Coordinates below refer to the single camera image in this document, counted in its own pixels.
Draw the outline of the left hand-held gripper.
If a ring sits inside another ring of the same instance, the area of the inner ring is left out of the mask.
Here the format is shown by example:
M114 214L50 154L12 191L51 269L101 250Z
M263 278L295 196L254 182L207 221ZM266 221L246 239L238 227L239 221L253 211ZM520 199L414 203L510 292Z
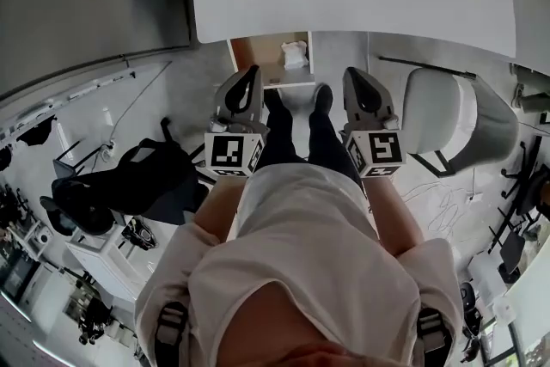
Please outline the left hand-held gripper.
M215 116L205 133L205 166L213 174L248 177L257 168L269 132L260 113L263 88L260 67L253 64L215 93Z

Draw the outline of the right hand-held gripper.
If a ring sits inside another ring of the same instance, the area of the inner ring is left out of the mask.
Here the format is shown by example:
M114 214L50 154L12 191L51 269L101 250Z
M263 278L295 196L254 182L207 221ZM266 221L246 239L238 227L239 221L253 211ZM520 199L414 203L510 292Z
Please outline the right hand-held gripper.
M343 76L348 122L345 150L360 178L388 177L406 163L391 94L372 75L348 67Z

